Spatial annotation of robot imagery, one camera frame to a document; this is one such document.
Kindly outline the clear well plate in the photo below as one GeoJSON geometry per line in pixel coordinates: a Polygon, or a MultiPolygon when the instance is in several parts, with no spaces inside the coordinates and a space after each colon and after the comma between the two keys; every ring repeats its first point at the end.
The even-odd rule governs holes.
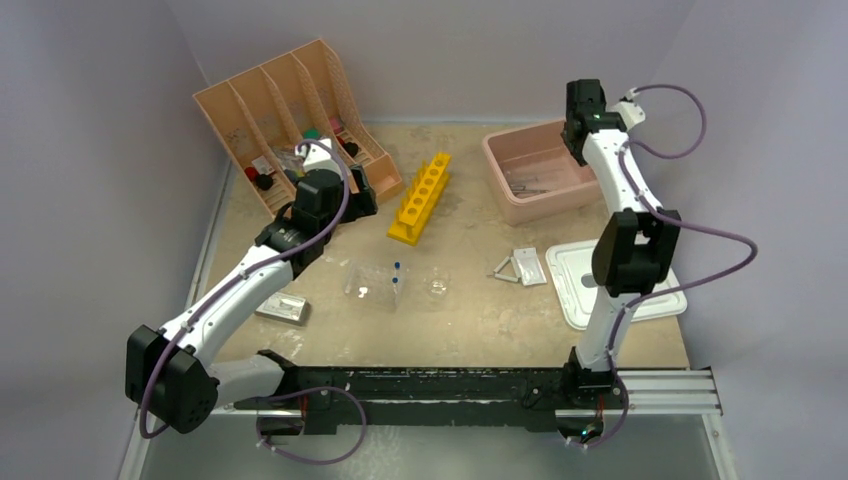
{"type": "MultiPolygon", "coordinates": [[[[392,308],[389,303],[390,285],[395,262],[352,262],[343,285],[344,294],[355,301],[367,303],[385,311],[396,310],[398,306],[397,308],[392,308]]],[[[405,264],[400,263],[400,279],[403,282],[403,292],[407,270],[405,269],[405,264]]]]}

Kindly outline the white plastic bin lid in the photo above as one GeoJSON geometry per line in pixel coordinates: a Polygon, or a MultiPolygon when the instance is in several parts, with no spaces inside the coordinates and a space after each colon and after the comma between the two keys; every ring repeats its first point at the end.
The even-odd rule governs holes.
{"type": "MultiPolygon", "coordinates": [[[[584,331],[595,305],[598,287],[591,271],[591,260],[597,240],[586,240],[551,246],[545,261],[566,323],[584,331]]],[[[675,292],[643,302],[632,322],[676,316],[688,306],[683,292],[675,292]]]]}

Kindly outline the metal crucible tongs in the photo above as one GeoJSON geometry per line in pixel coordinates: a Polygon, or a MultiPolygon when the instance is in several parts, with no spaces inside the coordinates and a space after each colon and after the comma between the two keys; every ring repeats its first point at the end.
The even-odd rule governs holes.
{"type": "Polygon", "coordinates": [[[529,198],[551,191],[537,176],[514,179],[507,185],[509,192],[516,198],[529,198]]]}

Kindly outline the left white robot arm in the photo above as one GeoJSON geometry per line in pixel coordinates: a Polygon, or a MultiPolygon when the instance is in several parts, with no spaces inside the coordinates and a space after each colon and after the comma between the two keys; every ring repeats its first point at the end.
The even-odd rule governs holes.
{"type": "Polygon", "coordinates": [[[301,177],[296,199],[257,236],[245,256],[213,291],[159,329],[138,327],[128,338],[125,394],[137,403],[143,438],[150,415],[185,434],[213,409],[253,398],[284,409],[297,399],[290,362],[274,353],[218,363],[236,330],[271,295],[285,288],[324,252],[336,225],[377,212],[376,193],[364,169],[350,170],[355,189],[333,170],[301,177]]]}

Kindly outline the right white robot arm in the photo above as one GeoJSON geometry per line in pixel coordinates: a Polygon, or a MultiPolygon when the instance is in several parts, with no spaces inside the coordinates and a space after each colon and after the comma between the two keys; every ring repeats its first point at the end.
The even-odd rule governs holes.
{"type": "Polygon", "coordinates": [[[644,118],[633,98],[608,106],[597,79],[570,81],[565,95],[563,142],[579,166],[592,170],[610,214],[591,257],[598,293],[569,359],[576,371],[561,381],[564,399],[584,407],[600,394],[598,377],[613,371],[639,301],[666,280],[680,229],[652,213],[661,204],[630,146],[629,131],[644,118]]]}

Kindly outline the metal clay triangle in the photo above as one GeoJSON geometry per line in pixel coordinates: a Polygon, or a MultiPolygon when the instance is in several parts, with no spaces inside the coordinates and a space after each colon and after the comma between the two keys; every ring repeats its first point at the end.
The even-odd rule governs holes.
{"type": "Polygon", "coordinates": [[[514,273],[507,274],[504,272],[504,269],[507,266],[513,265],[513,258],[511,256],[505,257],[491,272],[490,276],[494,279],[505,281],[509,283],[518,283],[520,281],[519,277],[514,273]]]}

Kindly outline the white packet pouch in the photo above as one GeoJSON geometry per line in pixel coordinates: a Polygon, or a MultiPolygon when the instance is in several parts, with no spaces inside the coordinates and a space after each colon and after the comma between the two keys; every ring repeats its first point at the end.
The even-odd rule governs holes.
{"type": "Polygon", "coordinates": [[[524,287],[547,283],[547,277],[535,247],[514,249],[512,259],[515,263],[514,270],[524,287]]]}

